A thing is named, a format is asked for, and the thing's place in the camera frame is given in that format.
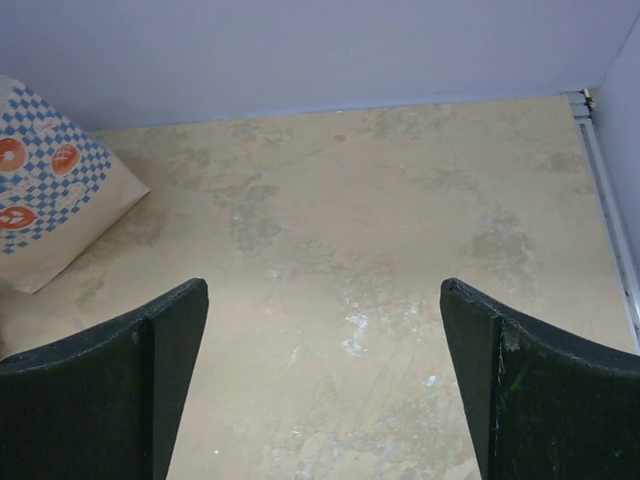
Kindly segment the checkered paper snack bag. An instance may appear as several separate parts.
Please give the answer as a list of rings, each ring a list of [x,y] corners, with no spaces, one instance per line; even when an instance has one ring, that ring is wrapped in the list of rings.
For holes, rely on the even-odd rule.
[[[104,144],[1,78],[1,280],[35,293],[147,193]]]

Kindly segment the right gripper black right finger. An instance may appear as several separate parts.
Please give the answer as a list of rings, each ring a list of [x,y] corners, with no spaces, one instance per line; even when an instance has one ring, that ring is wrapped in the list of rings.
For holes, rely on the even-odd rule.
[[[638,478],[638,356],[456,278],[440,312],[482,478]]]

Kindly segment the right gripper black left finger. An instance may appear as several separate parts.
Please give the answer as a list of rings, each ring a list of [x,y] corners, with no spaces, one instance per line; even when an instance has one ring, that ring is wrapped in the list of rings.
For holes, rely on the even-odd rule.
[[[207,314],[194,278],[3,359],[2,478],[166,478]]]

